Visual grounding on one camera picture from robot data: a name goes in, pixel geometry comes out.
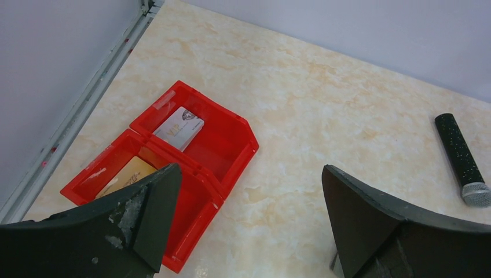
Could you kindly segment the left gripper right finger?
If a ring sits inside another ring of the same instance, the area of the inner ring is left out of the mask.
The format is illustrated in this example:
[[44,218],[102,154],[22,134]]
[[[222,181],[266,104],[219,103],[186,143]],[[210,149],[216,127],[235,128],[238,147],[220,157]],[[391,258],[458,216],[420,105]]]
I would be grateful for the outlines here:
[[338,277],[489,277],[490,226],[415,206],[326,165]]

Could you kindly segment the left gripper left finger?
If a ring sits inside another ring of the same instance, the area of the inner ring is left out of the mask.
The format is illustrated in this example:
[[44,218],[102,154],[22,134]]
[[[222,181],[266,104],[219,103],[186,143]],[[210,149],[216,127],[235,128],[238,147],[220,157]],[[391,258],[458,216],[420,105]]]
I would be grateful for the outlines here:
[[153,277],[181,189],[173,163],[41,221],[1,226],[2,277]]

